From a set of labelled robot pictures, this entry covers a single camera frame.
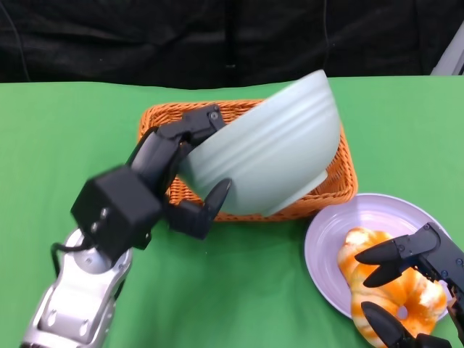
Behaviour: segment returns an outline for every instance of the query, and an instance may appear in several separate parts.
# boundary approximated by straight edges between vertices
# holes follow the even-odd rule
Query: black curtain
[[[173,88],[328,76],[428,75],[462,0],[2,0],[32,81]],[[0,11],[0,82],[24,81]]]

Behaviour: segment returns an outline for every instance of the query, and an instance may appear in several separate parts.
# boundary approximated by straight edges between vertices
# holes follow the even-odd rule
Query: wire
[[[5,8],[5,6],[3,5],[3,2],[1,2],[1,0],[0,0],[0,9],[5,14],[5,17],[7,17],[8,22],[9,22],[9,24],[11,25],[11,27],[13,29],[13,33],[14,33],[14,36],[15,36],[16,42],[17,42],[17,47],[20,50],[22,71],[24,72],[24,75],[26,77],[26,81],[30,82],[28,66],[26,64],[26,59],[24,58],[24,50],[23,50],[23,47],[22,47],[22,41],[21,41],[20,34],[17,32],[16,25],[13,22],[12,18],[9,16],[9,13],[8,13],[7,9]]]
[[[323,8],[323,27],[324,27],[324,39],[326,40],[326,54],[324,56],[324,63],[323,63],[323,70],[326,69],[327,61],[328,61],[328,56],[330,54],[330,43],[328,41],[328,33],[327,33],[327,1],[324,0],[324,8]]]
[[[59,260],[58,260],[58,252],[83,252],[84,250],[89,250],[91,248],[91,244],[84,239],[82,244],[79,246],[65,246],[60,243],[53,243],[51,245],[51,259],[53,261],[53,267],[55,269],[55,274],[58,278],[60,272]]]

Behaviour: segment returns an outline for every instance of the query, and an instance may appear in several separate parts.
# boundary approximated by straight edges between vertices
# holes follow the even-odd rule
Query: white ceramic bowl
[[[340,142],[340,119],[326,74],[316,71],[266,99],[195,148],[179,171],[202,199],[224,178],[221,211],[272,215],[326,178]]]

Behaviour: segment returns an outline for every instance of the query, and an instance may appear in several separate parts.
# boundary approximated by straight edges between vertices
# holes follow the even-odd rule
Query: screw
[[[103,219],[106,219],[108,216],[108,209],[107,208],[103,208],[100,212],[100,218],[103,220]]]
[[[98,223],[92,223],[92,226],[90,227],[90,231],[91,231],[92,233],[95,233],[96,230],[98,230],[98,228],[99,228],[99,224],[98,224]]]

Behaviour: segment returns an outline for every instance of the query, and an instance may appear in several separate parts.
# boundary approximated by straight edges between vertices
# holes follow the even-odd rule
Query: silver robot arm
[[[76,229],[65,246],[82,242],[83,235]],[[129,249],[111,266],[95,248],[64,253],[58,278],[43,295],[20,347],[103,347],[132,254]]]

